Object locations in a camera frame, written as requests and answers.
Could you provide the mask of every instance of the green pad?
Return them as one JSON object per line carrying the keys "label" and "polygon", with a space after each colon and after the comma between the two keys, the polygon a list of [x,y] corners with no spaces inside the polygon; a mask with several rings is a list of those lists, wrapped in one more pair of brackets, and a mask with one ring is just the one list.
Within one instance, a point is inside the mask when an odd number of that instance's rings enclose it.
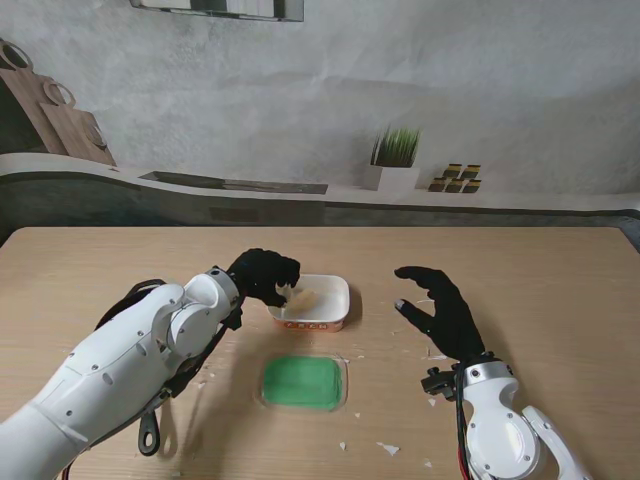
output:
{"label": "green pad", "polygon": [[342,399],[342,371],[327,357],[280,357],[264,371],[262,394],[275,405],[333,410]]}

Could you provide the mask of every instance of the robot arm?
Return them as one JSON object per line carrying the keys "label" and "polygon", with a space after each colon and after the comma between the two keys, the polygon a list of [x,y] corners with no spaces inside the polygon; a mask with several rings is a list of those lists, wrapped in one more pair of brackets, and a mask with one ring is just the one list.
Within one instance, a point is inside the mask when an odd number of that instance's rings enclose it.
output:
{"label": "robot arm", "polygon": [[157,286],[101,322],[40,393],[0,427],[3,478],[53,479],[82,452],[139,418],[144,453],[146,437],[154,433],[148,425],[155,422],[154,410],[197,373],[226,328],[222,322],[241,313],[244,295],[282,305],[276,283],[295,285],[299,278],[299,263],[275,252],[250,250],[236,263],[229,273],[213,268],[184,287]]}
{"label": "robot arm", "polygon": [[[542,412],[531,406],[522,414],[513,410],[518,380],[508,365],[485,352],[471,311],[449,277],[422,267],[403,267],[396,275],[428,289],[436,314],[431,316],[406,300],[398,300],[396,309],[444,354],[460,361],[453,371],[429,369],[422,386],[431,395],[456,400],[463,477],[468,470],[475,480],[527,478],[543,467],[546,445],[558,462],[559,480],[592,480]],[[462,400],[473,405],[468,427]]]}

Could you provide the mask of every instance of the wooden table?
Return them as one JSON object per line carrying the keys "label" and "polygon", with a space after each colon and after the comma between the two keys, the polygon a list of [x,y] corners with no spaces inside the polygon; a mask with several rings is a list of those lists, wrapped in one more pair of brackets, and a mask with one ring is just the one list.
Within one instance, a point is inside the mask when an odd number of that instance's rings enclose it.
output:
{"label": "wooden table", "polygon": [[[545,411],[596,478],[638,478],[640,260],[619,231],[604,228],[20,230],[0,249],[0,418],[38,392],[131,285],[185,283],[252,246],[349,281],[349,324],[338,334],[280,330],[248,301],[243,328],[162,409],[161,454],[136,453],[136,424],[82,455],[72,477],[460,478],[454,407],[441,398],[431,406],[419,383],[428,367],[451,362],[429,361],[429,349],[438,353],[431,341],[393,310],[398,297],[424,298],[393,276],[417,264],[443,269],[461,288],[485,344],[521,381],[519,406]],[[349,359],[346,405],[328,414],[261,408],[257,377],[273,352]],[[376,442],[401,450],[391,457]]]}

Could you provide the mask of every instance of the white debris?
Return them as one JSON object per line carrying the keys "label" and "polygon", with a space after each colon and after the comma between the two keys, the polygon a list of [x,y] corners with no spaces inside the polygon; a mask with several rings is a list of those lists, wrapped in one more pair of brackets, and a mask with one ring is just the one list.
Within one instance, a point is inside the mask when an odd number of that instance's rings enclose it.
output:
{"label": "white debris", "polygon": [[394,447],[393,445],[385,445],[382,442],[376,442],[376,445],[380,445],[382,448],[384,448],[387,452],[389,452],[389,454],[393,457],[396,453],[398,453],[398,450],[400,450],[400,447]]}

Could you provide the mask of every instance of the black glove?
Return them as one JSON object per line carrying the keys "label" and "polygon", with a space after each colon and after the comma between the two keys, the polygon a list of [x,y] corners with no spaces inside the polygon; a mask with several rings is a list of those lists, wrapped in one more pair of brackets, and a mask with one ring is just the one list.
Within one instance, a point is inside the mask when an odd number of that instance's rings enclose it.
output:
{"label": "black glove", "polygon": [[402,267],[395,271],[398,278],[408,278],[428,289],[434,301],[434,316],[416,308],[406,300],[396,301],[396,309],[418,330],[428,335],[447,357],[468,359],[484,352],[480,333],[460,290],[441,270],[424,267]]}
{"label": "black glove", "polygon": [[300,279],[300,262],[270,250],[252,248],[240,255],[227,273],[240,293],[271,307],[281,307],[287,299],[276,293],[276,284],[295,287]]}

